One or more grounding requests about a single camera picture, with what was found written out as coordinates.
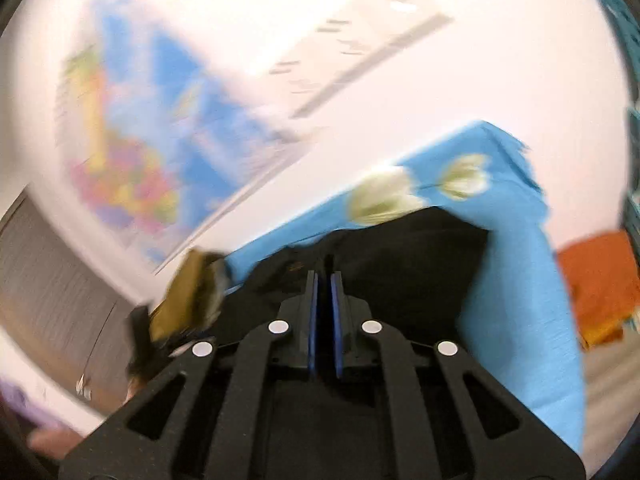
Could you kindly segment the mustard yellow pillow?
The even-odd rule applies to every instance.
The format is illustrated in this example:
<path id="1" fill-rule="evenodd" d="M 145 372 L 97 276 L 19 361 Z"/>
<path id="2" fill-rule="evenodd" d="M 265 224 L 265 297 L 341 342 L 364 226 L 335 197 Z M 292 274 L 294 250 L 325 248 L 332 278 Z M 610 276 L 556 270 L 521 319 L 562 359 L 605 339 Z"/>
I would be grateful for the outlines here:
<path id="1" fill-rule="evenodd" d="M 190 249 L 151 314 L 151 340 L 177 340 L 208 330 L 221 314 L 230 285 L 231 271 L 223 254 Z"/>

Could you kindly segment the blue floral bed sheet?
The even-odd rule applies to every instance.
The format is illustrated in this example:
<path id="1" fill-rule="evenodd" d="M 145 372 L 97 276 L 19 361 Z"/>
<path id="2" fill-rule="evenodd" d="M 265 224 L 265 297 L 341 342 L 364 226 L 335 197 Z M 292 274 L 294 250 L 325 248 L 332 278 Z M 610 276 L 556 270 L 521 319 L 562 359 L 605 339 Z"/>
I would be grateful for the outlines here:
<path id="1" fill-rule="evenodd" d="M 490 232 L 455 337 L 570 448 L 580 450 L 585 384 L 570 300 L 542 224 L 547 207 L 510 134 L 480 122 L 363 181 L 227 258 L 233 285 L 284 246 L 309 245 L 421 209 L 440 208 Z"/>

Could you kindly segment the white wall socket panel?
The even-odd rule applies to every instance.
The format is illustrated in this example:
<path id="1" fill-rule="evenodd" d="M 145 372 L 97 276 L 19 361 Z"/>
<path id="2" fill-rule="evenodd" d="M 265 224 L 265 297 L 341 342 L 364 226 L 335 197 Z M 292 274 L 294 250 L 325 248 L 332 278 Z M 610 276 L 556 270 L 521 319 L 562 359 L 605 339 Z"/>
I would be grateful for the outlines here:
<path id="1" fill-rule="evenodd" d="M 452 22 L 430 0 L 357 0 L 332 12 L 264 78 L 267 96 L 307 117 L 365 73 Z"/>

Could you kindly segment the black large garment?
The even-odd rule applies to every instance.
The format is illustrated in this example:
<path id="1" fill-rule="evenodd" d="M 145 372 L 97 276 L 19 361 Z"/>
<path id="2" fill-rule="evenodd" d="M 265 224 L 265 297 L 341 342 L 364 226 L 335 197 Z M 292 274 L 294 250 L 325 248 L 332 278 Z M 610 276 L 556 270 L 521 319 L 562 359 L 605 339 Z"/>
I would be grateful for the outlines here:
<path id="1" fill-rule="evenodd" d="M 341 274 L 344 292 L 365 301 L 372 316 L 417 344 L 455 337 L 457 318 L 480 273 L 491 234 L 440 208 L 421 209 L 359 230 L 337 230 L 309 245 L 284 246 L 250 268 L 224 296 L 221 314 L 204 332 L 153 342 L 153 311 L 129 317 L 134 356 L 128 396 L 141 391 L 171 361 L 171 353 L 196 337 L 230 346 L 273 320 L 283 301 L 301 295 L 309 272 L 319 284 Z"/>

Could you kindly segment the colourful wall map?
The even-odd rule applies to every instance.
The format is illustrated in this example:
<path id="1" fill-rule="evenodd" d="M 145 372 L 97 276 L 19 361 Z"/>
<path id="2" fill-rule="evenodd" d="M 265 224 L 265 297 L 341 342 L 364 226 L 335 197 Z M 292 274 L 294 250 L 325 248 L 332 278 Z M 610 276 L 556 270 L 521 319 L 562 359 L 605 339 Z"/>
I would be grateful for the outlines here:
<path id="1" fill-rule="evenodd" d="M 153 270 L 305 149 L 139 0 L 88 0 L 58 85 L 58 147 L 79 203 Z"/>

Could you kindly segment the orange cloth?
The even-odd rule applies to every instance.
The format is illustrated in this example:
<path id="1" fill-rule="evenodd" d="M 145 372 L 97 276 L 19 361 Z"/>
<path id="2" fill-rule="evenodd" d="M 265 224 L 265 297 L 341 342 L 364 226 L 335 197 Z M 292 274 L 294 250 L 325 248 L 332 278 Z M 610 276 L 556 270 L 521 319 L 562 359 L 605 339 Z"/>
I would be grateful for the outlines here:
<path id="1" fill-rule="evenodd" d="M 582 350 L 623 338 L 623 325 L 639 309 L 639 270 L 631 241 L 611 231 L 556 254 Z"/>

